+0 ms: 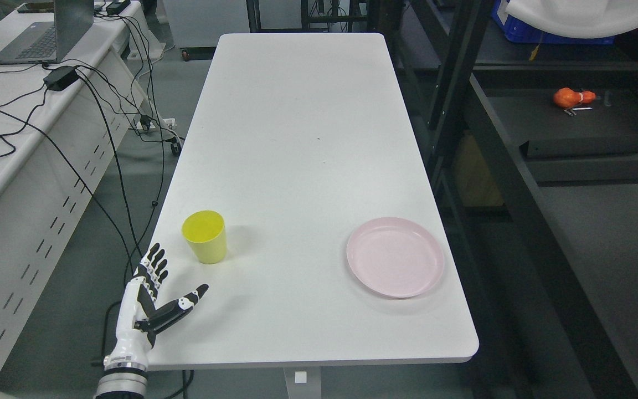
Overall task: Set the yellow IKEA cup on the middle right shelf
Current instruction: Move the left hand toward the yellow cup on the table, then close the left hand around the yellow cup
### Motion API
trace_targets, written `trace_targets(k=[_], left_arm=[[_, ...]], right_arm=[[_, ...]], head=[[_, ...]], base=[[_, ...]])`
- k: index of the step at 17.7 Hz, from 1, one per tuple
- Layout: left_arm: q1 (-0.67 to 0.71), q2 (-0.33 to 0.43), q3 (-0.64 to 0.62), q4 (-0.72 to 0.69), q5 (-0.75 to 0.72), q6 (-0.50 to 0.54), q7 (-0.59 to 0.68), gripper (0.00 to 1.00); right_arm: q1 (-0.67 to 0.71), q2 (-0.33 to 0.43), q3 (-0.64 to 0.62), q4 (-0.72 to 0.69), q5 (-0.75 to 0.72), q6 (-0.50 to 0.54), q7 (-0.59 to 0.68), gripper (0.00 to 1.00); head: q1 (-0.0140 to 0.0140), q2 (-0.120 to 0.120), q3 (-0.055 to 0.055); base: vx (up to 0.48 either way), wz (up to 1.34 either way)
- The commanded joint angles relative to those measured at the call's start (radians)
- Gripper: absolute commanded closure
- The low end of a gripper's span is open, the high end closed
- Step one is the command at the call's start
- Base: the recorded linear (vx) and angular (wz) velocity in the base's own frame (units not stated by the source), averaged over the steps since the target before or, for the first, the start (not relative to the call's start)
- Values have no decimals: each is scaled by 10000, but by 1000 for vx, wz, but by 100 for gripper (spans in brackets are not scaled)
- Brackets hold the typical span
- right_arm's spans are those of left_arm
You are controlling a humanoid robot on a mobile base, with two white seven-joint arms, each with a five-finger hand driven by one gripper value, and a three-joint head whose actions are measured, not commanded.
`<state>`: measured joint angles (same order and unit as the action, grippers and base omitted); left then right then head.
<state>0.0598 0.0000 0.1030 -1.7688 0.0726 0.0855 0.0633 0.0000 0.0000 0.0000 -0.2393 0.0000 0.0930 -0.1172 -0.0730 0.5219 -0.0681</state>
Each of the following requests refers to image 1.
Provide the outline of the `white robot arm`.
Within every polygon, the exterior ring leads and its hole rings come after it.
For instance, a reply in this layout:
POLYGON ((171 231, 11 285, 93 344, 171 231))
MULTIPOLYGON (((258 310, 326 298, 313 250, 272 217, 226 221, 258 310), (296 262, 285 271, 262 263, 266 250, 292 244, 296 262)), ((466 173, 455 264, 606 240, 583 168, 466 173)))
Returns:
POLYGON ((94 398, 145 398, 148 373, 137 368, 113 368, 99 379, 94 398))

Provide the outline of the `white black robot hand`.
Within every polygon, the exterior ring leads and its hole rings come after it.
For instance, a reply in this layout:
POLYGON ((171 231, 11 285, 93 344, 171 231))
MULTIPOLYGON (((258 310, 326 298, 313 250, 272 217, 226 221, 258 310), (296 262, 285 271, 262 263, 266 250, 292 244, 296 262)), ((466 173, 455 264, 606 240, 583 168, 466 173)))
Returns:
POLYGON ((208 284, 202 284, 192 292, 158 306, 160 289, 169 275, 165 254, 159 243, 153 244, 140 258, 134 275, 127 282, 117 316, 116 345, 104 358, 105 371, 114 368, 145 371, 149 366, 147 354, 154 347, 157 336, 185 318, 207 293, 208 284))

